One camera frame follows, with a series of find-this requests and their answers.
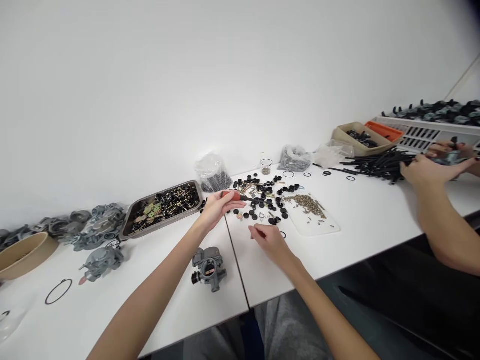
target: clear plastic bag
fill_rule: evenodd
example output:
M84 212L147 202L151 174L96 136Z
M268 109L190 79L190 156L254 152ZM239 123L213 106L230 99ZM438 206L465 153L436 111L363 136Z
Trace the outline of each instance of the clear plastic bag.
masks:
M200 178L201 189L206 193L216 193L232 185L223 159L214 152L209 152L195 163L195 172Z
M281 150L280 164L277 170L304 172L312 163L312 156L301 146L285 145Z
M334 168L343 163L346 158L355 156L354 147L338 140L330 140L322 144L313 153L313 161L324 169Z

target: red screwdriver handle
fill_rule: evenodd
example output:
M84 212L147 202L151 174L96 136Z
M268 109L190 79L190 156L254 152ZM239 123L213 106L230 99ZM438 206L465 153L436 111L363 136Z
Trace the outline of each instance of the red screwdriver handle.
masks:
M232 192L231 191L222 191L220 193L220 199L223 198L224 196L230 194ZM240 196L240 194L238 192L235 193L235 196L233 197L233 199L231 201L240 201L242 199L242 197Z

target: carburetor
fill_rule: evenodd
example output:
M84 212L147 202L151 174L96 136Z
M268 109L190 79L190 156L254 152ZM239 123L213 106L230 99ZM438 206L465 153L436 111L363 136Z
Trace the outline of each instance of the carburetor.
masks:
M120 246L101 247L92 252L86 259L86 263L79 268L87 268L85 278L90 282L95 282L108 269L117 270L124 262L124 255Z
M209 247L205 250L199 247L191 264L194 268L198 267L200 271L192 274L191 283L195 285L204 280L206 285L211 285L211 292L216 293L220 290L220 282L227 276L223 263L224 259L218 247Z

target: cardboard bowl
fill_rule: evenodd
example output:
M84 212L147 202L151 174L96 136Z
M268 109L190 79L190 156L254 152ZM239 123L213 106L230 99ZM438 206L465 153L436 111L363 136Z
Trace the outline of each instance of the cardboard bowl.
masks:
M13 280L45 262L59 247L47 232L27 237L0 252L0 280Z

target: metal tray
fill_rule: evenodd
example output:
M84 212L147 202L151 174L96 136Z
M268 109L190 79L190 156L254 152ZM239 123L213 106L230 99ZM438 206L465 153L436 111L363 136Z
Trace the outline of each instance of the metal tray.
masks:
M176 216L171 217L167 220L161 221L161 222L159 222L155 225L144 228L143 230L140 230L139 232L132 233L132 228L133 228L134 220L135 220L134 219L135 214L137 213L137 211L140 210L140 208L142 206L141 204L142 204L143 201L153 199L157 196L157 194L165 193L169 190L172 190L172 189L184 186L184 185L188 185L188 184L195 184L196 193L198 195L198 200L199 200L197 206L195 206L194 208L191 208L188 211L182 212L179 215L176 215ZM122 241L127 241L128 239L138 239L138 238L141 238L142 236L153 233L155 230L166 227L167 225L173 224L174 222L177 222L178 220L184 219L184 218L189 217L190 215L192 215L194 213L199 212L200 211L200 206L202 205L202 200L203 200L202 199L202 190L200 188L199 183L196 182L195 180L187 181L187 182L181 183L179 185L169 187L168 189L156 192L156 193L154 193L152 195L149 195L149 196L146 196L144 198L141 198L140 200L135 201L130 206L130 208L128 209L128 212L127 212L126 218L125 218L125 223L123 224L123 228L121 229L118 237Z

